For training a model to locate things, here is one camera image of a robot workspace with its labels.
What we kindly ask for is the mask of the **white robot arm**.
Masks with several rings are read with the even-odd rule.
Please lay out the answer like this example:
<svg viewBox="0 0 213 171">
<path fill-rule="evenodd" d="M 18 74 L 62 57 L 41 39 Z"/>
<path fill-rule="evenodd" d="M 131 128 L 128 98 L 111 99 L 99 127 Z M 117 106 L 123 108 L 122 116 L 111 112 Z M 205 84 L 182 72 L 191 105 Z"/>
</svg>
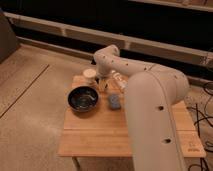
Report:
<svg viewBox="0 0 213 171">
<path fill-rule="evenodd" d="M 96 51 L 94 60 L 101 78 L 112 70 L 128 77 L 124 107 L 134 170 L 187 171 L 172 112 L 189 89 L 184 73 L 122 58 L 114 45 Z"/>
</svg>

